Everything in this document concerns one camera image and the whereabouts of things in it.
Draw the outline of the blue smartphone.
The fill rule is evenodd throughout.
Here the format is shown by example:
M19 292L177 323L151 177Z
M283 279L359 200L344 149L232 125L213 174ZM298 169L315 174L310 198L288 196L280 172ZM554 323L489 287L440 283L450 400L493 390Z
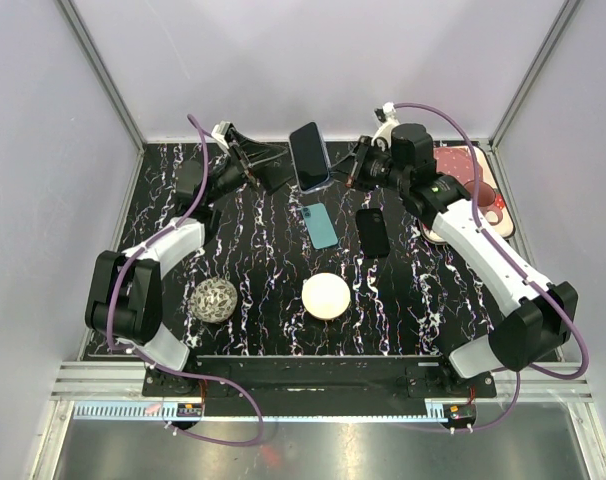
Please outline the blue smartphone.
M330 180L326 145L316 122L308 122L288 137L297 184L302 193L310 193Z

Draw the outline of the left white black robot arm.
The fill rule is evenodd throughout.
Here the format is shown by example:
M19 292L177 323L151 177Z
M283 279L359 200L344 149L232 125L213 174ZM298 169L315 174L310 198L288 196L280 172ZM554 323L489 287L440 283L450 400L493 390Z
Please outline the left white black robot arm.
M213 203L245 185L272 194L294 176L286 147L252 140L230 122L219 122L203 138L214 141L222 160L182 162L174 217L138 245L97 257L85 311L86 326L110 347L131 349L167 368L164 384L179 396L197 388L199 372L187 364L188 346L163 322L163 278L215 238L221 213Z

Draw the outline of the phone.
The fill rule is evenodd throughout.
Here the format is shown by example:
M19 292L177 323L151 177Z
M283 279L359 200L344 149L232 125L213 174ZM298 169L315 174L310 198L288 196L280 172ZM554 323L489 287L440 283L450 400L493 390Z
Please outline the phone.
M361 251L366 258L384 258L390 244L383 213L378 208L360 209L355 216Z

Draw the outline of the teal smartphone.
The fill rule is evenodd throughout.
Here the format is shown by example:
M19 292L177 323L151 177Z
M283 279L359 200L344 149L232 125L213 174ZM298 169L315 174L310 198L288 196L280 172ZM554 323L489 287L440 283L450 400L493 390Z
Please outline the teal smartphone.
M303 206L300 211L314 249L322 250L338 244L334 224L324 204Z

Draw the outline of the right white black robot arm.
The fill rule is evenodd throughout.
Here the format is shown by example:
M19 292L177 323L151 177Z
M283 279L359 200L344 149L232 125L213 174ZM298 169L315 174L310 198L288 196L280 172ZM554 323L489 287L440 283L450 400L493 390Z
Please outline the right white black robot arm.
M473 377L491 370L519 372L570 339L576 290L529 265L482 216L463 184L438 171L424 126L396 125L385 140L363 136L331 171L350 188L397 193L405 210L466 261L497 303L502 322L450 352L449 364L437 371L443 393L459 396Z

